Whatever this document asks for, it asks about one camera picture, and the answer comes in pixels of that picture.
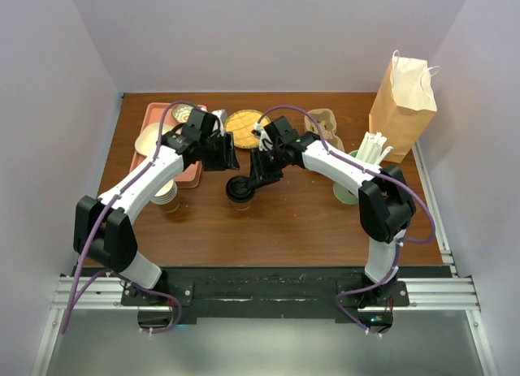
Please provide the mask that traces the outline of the black coffee cup lid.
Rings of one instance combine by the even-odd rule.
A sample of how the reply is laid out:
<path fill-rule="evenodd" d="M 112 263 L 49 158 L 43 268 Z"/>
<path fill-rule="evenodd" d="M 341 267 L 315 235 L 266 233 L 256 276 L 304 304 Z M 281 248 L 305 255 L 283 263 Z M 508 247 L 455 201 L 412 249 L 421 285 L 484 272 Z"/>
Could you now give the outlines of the black coffee cup lid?
<path fill-rule="evenodd" d="M 225 188 L 227 197 L 235 203 L 245 203 L 253 199 L 255 189 L 249 186 L 249 178 L 236 175 L 230 178 Z"/>

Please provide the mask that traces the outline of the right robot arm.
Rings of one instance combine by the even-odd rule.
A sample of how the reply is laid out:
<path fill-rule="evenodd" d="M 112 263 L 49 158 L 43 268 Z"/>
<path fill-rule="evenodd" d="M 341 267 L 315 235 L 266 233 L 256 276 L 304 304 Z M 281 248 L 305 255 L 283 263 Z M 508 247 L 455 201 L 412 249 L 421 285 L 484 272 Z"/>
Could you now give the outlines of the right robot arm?
<path fill-rule="evenodd" d="M 299 135 L 294 129 L 255 125 L 259 146 L 250 151 L 249 176 L 237 183 L 237 196 L 248 203 L 261 187 L 283 177 L 286 166 L 324 175 L 347 188 L 358 199 L 360 221 L 370 238 L 369 257 L 362 288 L 341 292 L 363 296 L 371 305 L 381 305 L 391 295 L 390 283 L 397 276 L 397 262 L 405 233 L 416 212 L 414 192 L 396 166 L 368 165 L 330 146 L 313 132 Z"/>

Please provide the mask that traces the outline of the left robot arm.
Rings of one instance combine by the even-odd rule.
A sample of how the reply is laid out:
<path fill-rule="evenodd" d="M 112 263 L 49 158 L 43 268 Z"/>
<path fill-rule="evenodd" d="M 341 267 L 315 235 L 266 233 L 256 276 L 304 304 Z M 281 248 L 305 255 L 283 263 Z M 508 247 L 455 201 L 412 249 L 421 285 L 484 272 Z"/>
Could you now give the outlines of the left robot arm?
<path fill-rule="evenodd" d="M 181 127 L 158 126 L 153 151 L 122 181 L 101 196 L 82 197 L 76 205 L 73 247 L 79 262 L 90 258 L 140 286 L 140 295 L 159 305 L 168 295 L 163 271 L 138 250 L 133 223 L 161 188 L 190 165 L 207 171 L 239 167 L 232 134 L 218 115 L 195 112 Z"/>

